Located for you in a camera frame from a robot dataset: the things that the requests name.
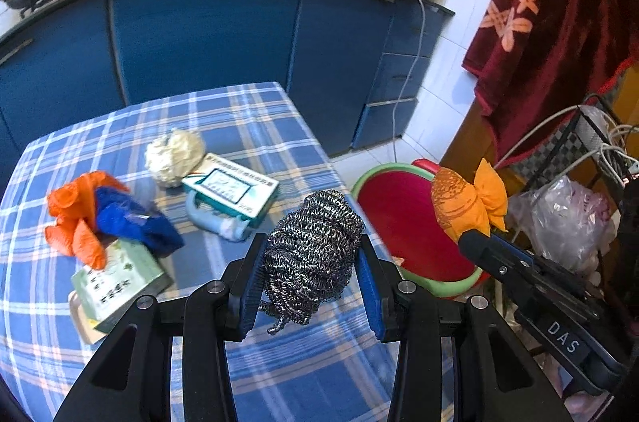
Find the orange glove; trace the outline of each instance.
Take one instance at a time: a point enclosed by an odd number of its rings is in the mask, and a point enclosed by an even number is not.
[[[479,163],[474,185],[455,171],[442,167],[433,178],[431,200],[437,222],[454,242],[471,229],[489,237],[490,224],[506,230],[506,187],[485,159]]]
[[[49,214],[56,225],[44,228],[51,247],[65,256],[76,255],[80,261],[97,271],[104,269],[107,256],[93,233],[95,230],[95,189],[111,186],[128,192],[129,188],[104,171],[84,173],[56,189],[47,197]]]

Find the plastic bag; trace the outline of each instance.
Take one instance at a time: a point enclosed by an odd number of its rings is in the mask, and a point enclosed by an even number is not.
[[[507,220],[526,233],[535,253],[580,275],[596,267],[597,247],[609,219],[606,197],[567,176],[508,201]]]

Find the light blue handle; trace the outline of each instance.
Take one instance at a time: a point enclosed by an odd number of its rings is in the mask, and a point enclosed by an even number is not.
[[[197,192],[190,191],[187,195],[185,206],[187,216],[196,227],[215,233],[229,242],[242,242],[246,240],[250,229],[248,220],[238,218],[222,217],[212,211],[205,211],[197,207]]]

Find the plaid tablecloth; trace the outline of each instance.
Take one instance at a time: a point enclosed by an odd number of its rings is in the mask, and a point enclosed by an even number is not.
[[[103,169],[126,183],[138,201],[155,201],[186,242],[161,261],[175,283],[160,301],[186,296],[221,277],[226,265],[248,249],[250,240],[226,242],[195,228],[185,216],[184,193],[159,189],[145,171],[146,144],[172,128],[197,130],[208,151],[280,182],[279,197],[262,231],[271,230],[308,193],[345,191],[276,83],[160,99],[31,142],[0,205],[0,373],[37,422],[52,420],[97,349],[80,340],[69,316],[71,275],[81,264],[57,254],[44,239],[44,227],[52,222],[46,208],[49,192],[82,173]],[[379,238],[369,232],[378,254],[386,256]],[[227,343],[242,422],[385,420],[398,346],[376,341],[355,277],[341,300],[322,305],[308,326],[290,323],[277,336],[269,336],[265,329],[272,322],[259,313],[244,342]],[[184,418],[181,344],[176,338],[171,367],[174,421]],[[450,391],[452,371],[446,346],[445,350],[444,384]],[[452,406],[446,397],[442,404],[442,419],[448,420]]]

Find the blue kitchen cabinet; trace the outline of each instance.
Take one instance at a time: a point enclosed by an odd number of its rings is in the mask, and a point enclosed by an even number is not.
[[[0,159],[0,198],[2,198],[11,174],[14,172],[15,164],[20,158],[20,151],[11,138],[2,117],[0,117],[0,153],[2,154]]]
[[[450,16],[439,6],[424,0],[424,11],[426,13],[426,23],[422,36],[422,47],[420,56],[427,56],[433,53],[435,43],[442,31],[444,20]],[[395,2],[395,16],[391,30],[389,31],[384,52],[391,54],[407,54],[415,56],[417,46],[419,46],[419,33],[422,29],[422,9],[417,0],[397,0]]]
[[[366,102],[394,0],[302,0],[289,95],[329,155],[346,151]]]
[[[299,0],[113,0],[131,104],[242,83],[286,86]]]
[[[79,0],[2,45],[0,110],[18,150],[124,106],[108,31],[107,1]]]
[[[413,72],[410,73],[410,79],[406,81],[413,63],[415,64]],[[429,63],[430,59],[427,57],[419,57],[415,61],[415,56],[383,54],[379,61],[375,83],[373,83],[368,102],[376,103],[399,99],[400,92],[402,98],[415,97],[424,80]]]
[[[417,106],[417,99],[410,98],[366,105],[353,139],[353,148],[367,147],[393,138],[392,114],[395,104],[397,104],[395,137],[404,133]]]

